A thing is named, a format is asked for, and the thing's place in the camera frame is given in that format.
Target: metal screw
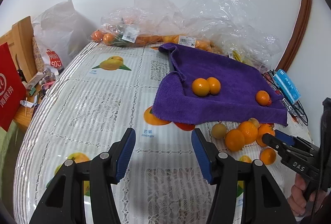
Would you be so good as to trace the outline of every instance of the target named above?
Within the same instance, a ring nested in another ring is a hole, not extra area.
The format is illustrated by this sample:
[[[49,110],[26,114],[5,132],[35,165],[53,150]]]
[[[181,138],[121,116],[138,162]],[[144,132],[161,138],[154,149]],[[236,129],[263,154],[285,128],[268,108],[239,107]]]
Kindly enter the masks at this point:
[[[72,159],[67,159],[65,162],[64,162],[64,165],[65,166],[70,166],[73,164],[73,160]]]
[[[103,152],[103,153],[100,154],[101,159],[107,159],[108,157],[109,157],[108,152]]]
[[[262,166],[262,165],[263,165],[263,162],[260,161],[259,159],[256,159],[256,160],[254,160],[254,164],[255,164],[256,166]]]
[[[227,154],[225,152],[220,152],[220,153],[218,153],[218,157],[221,158],[221,159],[226,159]]]

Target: plastic bag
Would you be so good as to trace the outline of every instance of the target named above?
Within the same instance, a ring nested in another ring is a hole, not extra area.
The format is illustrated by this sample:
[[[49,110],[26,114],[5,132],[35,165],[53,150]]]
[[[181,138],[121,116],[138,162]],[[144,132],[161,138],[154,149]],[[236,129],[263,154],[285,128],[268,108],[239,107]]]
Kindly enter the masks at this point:
[[[72,0],[47,9],[32,21],[32,26],[45,67],[53,73],[66,67],[88,43],[82,16]]]
[[[180,43],[179,36],[193,37],[198,49],[230,55],[266,72],[280,46],[277,38],[254,27],[255,14],[249,0],[189,0],[182,10],[169,0],[134,0],[133,8],[101,18],[98,40],[129,46]]]

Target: tablecloth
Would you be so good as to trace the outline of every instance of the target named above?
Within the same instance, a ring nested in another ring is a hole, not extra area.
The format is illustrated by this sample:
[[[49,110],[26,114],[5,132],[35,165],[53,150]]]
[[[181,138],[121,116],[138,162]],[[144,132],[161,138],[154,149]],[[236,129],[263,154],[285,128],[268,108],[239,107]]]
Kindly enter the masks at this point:
[[[129,70],[92,69],[119,56]],[[174,123],[152,126],[143,119],[153,104],[162,78],[169,72],[168,58],[146,47],[109,47],[89,43],[69,64],[47,92],[25,135],[16,164],[13,189],[15,220],[28,224],[56,167],[72,153],[90,159],[119,141],[126,128],[137,134],[125,177],[112,190],[121,223],[206,222],[215,186],[201,175],[191,145],[191,132]],[[230,153],[223,140],[210,130],[216,122],[200,124],[207,141],[235,159],[259,158],[256,142]],[[277,129],[309,140],[307,128],[289,117],[289,126]],[[236,122],[224,122],[228,130]],[[268,166],[285,196],[289,196],[294,172],[280,163]],[[86,221],[93,223],[90,197],[84,197]],[[242,195],[237,198],[234,223],[240,223]]]

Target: red paper bag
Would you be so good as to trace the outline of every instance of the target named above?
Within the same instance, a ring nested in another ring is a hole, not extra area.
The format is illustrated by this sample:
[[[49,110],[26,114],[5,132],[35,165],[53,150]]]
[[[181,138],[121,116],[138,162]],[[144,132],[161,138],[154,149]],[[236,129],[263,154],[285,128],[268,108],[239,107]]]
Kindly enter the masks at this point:
[[[19,108],[19,101],[25,99],[25,87],[17,73],[7,43],[0,45],[0,126],[8,131]]]

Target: purple cloth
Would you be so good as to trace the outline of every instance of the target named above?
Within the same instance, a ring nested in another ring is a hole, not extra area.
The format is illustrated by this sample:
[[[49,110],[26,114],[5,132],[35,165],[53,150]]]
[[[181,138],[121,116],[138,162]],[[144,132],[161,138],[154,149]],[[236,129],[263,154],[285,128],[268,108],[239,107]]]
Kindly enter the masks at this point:
[[[207,51],[167,43],[159,51],[171,52],[175,71],[163,78],[158,88],[153,114],[163,120],[186,124],[208,121],[242,122],[251,117],[261,123],[287,125],[287,109],[281,95],[277,95],[258,70],[228,57]],[[221,82],[217,95],[198,97],[191,90],[199,78],[216,77]],[[255,95],[259,90],[268,92],[272,99],[269,107],[259,105]]]

